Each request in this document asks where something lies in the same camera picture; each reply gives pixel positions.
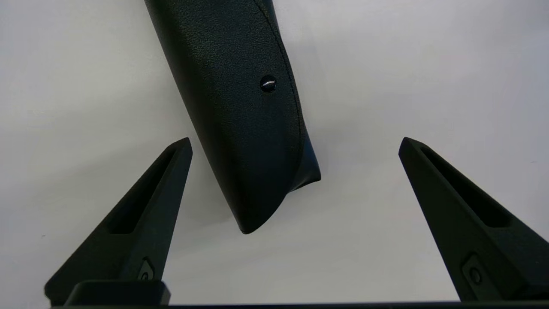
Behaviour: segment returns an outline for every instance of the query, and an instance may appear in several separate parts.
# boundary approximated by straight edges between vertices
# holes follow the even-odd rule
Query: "black plastic support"
[[[425,144],[399,156],[462,301],[549,300],[549,244]]]
[[[170,296],[160,280],[84,281],[74,287],[65,306],[159,306],[167,305]]]
[[[170,145],[52,276],[52,306],[85,280],[160,280],[193,152],[188,138]]]

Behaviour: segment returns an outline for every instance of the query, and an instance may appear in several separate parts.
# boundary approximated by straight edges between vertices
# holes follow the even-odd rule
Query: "screw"
[[[259,82],[259,85],[264,93],[271,93],[276,88],[276,79],[274,76],[265,75]]]
[[[469,270],[469,276],[476,285],[479,285],[482,282],[482,276],[480,275],[480,271],[474,267]]]

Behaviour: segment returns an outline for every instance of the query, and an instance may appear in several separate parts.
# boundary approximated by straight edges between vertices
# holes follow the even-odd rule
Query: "white surface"
[[[457,299],[404,136],[549,238],[549,2],[275,6],[323,179],[242,235],[141,1],[0,3],[2,306],[47,307],[46,280],[185,136],[172,304]]]

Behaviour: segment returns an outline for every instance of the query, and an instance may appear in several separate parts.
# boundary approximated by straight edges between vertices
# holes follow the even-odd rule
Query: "black leather-textured panel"
[[[217,181],[251,233],[289,191],[320,180],[272,3],[145,2]]]

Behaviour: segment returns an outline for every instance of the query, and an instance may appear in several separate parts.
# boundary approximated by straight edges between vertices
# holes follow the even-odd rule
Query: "textured black surface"
[[[549,299],[547,241],[425,144],[399,156],[462,301]]]
[[[144,260],[162,278],[192,155],[188,138],[162,152],[46,283],[52,306],[85,280],[137,280]]]
[[[272,3],[146,4],[221,190],[251,233],[289,191],[320,180]],[[260,86],[268,75],[269,93]]]

